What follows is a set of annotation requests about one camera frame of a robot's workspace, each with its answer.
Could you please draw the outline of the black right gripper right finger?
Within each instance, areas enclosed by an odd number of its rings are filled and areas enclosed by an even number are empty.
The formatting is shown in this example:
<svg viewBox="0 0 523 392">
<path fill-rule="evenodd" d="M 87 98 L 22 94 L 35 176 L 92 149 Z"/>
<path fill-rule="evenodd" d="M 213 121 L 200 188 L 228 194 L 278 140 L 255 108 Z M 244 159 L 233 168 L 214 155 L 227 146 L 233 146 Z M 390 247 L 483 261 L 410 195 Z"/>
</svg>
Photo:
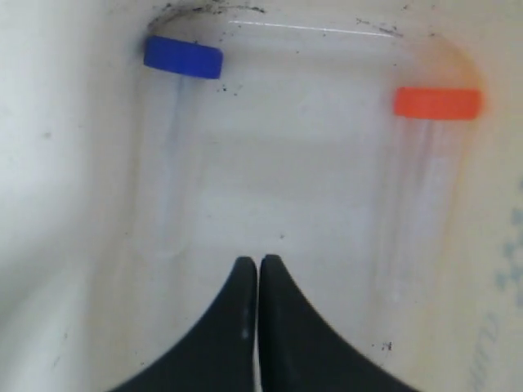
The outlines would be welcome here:
<svg viewBox="0 0 523 392">
<path fill-rule="evenodd" d="M 344 341 L 305 298 L 280 256 L 261 261 L 259 363 L 264 391 L 411 391 Z"/>
</svg>

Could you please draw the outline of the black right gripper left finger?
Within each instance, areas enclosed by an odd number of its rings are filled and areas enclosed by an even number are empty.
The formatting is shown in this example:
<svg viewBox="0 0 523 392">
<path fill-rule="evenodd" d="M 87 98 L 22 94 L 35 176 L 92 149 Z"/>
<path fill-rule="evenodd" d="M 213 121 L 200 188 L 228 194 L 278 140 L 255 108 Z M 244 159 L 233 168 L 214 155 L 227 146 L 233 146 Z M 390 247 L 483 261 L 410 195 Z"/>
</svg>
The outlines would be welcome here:
<svg viewBox="0 0 523 392">
<path fill-rule="evenodd" d="M 201 319 L 166 354 L 116 391 L 254 391 L 257 267 L 236 259 Z"/>
</svg>

